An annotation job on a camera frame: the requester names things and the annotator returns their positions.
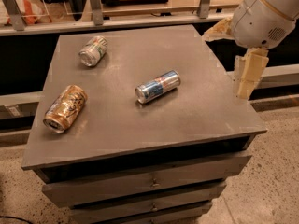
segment black cable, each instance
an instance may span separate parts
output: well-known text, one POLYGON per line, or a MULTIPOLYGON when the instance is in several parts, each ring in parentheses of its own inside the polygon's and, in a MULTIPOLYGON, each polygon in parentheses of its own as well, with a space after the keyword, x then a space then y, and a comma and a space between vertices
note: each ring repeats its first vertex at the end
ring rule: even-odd
POLYGON ((25 220, 23 218, 19 218, 19 217, 11 217, 11 216, 0 216, 0 218, 6 218, 6 219, 16 219, 16 220, 20 220, 23 222, 26 222, 28 224, 34 224, 33 222, 29 221, 29 220, 25 220))

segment aluminum can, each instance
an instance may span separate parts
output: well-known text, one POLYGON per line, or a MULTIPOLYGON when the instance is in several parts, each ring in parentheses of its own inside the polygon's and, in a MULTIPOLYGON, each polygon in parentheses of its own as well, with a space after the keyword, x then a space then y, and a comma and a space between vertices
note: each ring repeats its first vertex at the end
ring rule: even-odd
POLYGON ((63 133, 72 125, 86 101, 87 94, 82 88, 67 86, 46 112, 44 124, 56 133, 63 133))
POLYGON ((96 66, 107 51, 107 40, 103 36, 93 37, 79 52, 81 62, 86 66, 96 66))
POLYGON ((135 94, 138 97, 138 102, 144 104, 168 91, 173 90, 179 85, 179 74, 178 72, 172 70, 159 77, 156 77, 148 83, 136 87, 135 94))

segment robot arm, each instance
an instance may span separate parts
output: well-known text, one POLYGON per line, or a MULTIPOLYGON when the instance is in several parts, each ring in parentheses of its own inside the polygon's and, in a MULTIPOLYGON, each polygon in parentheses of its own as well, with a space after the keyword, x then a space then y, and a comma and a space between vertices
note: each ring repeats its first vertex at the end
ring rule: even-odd
POLYGON ((249 99, 267 66, 272 49, 295 28, 299 0, 244 0, 234 16, 218 22, 203 38, 212 41, 234 39, 248 52, 235 59, 235 94, 249 99))
POLYGON ((244 48, 271 49, 295 28, 299 0, 244 0, 231 21, 231 36, 244 48))

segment drawer front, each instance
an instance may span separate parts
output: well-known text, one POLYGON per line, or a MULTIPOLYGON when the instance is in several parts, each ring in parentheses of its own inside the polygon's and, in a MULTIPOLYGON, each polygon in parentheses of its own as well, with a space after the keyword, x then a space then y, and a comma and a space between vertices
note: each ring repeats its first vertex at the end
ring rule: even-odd
POLYGON ((45 185, 43 193, 58 207, 92 203, 238 175, 248 160, 248 156, 221 157, 179 167, 174 164, 172 168, 144 174, 130 171, 108 179, 104 175, 89 176, 45 185))
POLYGON ((166 208, 198 203, 218 198, 225 183, 196 185, 164 192, 128 198, 118 202, 101 203, 72 211, 72 218, 78 223, 95 223, 137 214, 157 212, 166 208))
POLYGON ((174 221, 180 220, 187 217, 200 217, 201 215, 207 213, 211 208, 211 202, 204 202, 204 203, 193 203, 190 205, 169 208, 167 210, 151 213, 151 214, 144 214, 144 215, 137 215, 128 218, 120 218, 111 221, 105 222, 97 222, 101 224, 161 224, 167 221, 174 221))

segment table top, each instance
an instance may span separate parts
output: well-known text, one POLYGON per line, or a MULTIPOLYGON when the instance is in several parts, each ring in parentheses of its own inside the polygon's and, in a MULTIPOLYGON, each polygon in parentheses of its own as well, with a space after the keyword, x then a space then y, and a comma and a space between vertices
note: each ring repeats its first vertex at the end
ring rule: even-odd
POLYGON ((249 102, 233 93, 233 82, 191 25, 62 35, 36 111, 23 169, 93 161, 125 154, 187 146, 264 133, 249 102), (78 52, 95 35, 108 42, 94 68, 78 52), (181 85, 141 105, 135 87, 169 70, 181 85), (89 96, 72 127, 54 133, 45 112, 66 86, 89 96))

